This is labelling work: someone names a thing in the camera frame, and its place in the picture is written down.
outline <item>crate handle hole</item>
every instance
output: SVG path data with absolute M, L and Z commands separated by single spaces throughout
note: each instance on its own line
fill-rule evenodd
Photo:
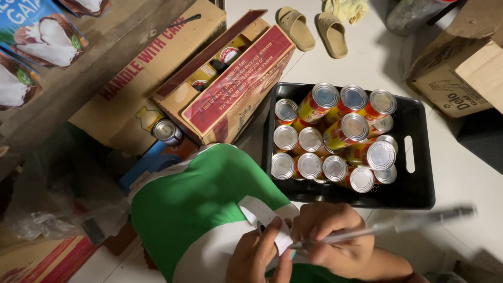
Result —
M 405 142 L 405 148 L 407 149 L 407 151 L 405 152 L 405 161 L 407 163 L 407 165 L 406 165 L 407 171 L 409 173 L 414 173 L 414 171 L 415 171 L 414 147 L 412 146 L 412 138 L 410 137 L 410 135 L 408 135 L 404 138 L 404 142 Z

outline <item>wooden shelf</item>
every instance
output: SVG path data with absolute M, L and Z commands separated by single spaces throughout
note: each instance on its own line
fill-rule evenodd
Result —
M 66 70 L 31 64 L 42 76 L 43 91 L 20 110 L 0 112 L 0 147 L 9 147 L 0 158 L 0 180 L 194 2 L 112 0 L 102 18 L 67 13 L 90 44 Z

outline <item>beige slide sandal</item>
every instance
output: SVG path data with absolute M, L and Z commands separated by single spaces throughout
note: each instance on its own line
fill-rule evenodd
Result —
M 306 25 L 306 16 L 299 11 L 284 6 L 278 13 L 278 25 L 302 51 L 310 51 L 316 41 Z
M 346 45 L 346 32 L 341 21 L 329 12 L 323 12 L 318 16 L 318 30 L 330 56 L 341 59 L 348 55 Z

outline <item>yellow cloth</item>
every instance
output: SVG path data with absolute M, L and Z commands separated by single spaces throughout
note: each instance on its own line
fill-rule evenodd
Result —
M 322 0 L 325 3 L 323 12 L 332 13 L 341 21 L 356 23 L 368 12 L 367 0 Z

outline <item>black plastic crate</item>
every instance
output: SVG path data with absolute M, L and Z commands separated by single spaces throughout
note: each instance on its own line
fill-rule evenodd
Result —
M 271 108 L 264 125 L 264 146 L 262 168 L 271 175 L 273 155 L 273 133 L 276 101 L 289 98 L 296 103 L 309 93 L 314 85 L 277 83 L 270 91 Z M 276 180 L 276 186 L 292 201 L 314 202 L 323 200 L 332 203 L 346 202 L 352 206 L 365 208 L 391 209 L 431 209 L 435 205 L 432 163 L 425 108 L 415 99 L 394 96 L 398 109 L 392 114 L 393 129 L 387 134 L 398 143 L 398 155 L 395 166 L 396 181 L 389 185 L 375 184 L 370 192 L 357 193 L 351 189 L 337 186 L 335 183 L 318 184 L 314 181 L 297 181 L 292 178 Z M 410 135 L 414 151 L 415 171 L 409 173 L 406 168 L 404 138 Z

